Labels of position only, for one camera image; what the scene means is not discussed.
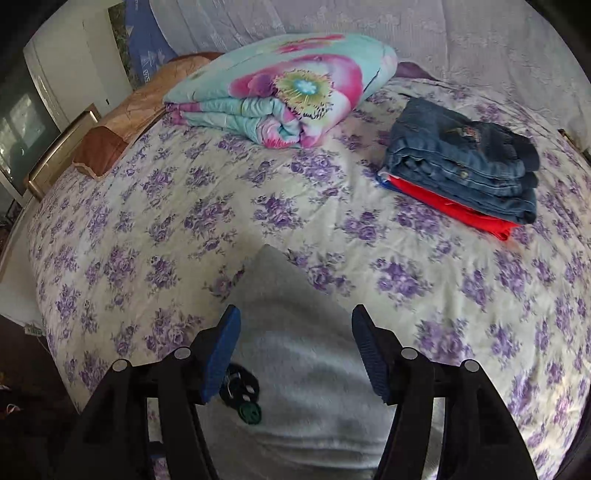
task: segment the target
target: brown pillow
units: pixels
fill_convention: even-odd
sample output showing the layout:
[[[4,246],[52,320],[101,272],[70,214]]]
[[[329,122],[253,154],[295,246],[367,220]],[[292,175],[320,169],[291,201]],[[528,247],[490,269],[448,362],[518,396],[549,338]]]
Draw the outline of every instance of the brown pillow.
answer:
[[[73,165],[95,180],[104,177],[125,149],[164,114],[162,97],[208,63],[208,59],[195,54],[163,65],[152,80],[107,113],[85,135],[74,152]]]

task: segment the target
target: bed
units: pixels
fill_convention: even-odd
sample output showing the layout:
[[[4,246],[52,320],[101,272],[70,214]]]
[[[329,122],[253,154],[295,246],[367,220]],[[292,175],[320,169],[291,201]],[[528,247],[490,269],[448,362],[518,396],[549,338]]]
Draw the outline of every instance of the bed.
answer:
[[[376,184],[409,96],[532,139],[535,224],[503,243]],[[249,258],[271,244],[403,345],[481,362],[550,479],[589,393],[590,196],[590,168],[539,114],[489,90],[394,78],[312,150],[162,120],[101,182],[73,168],[58,179],[29,225],[30,257],[78,408],[114,360],[155,361],[216,323]]]

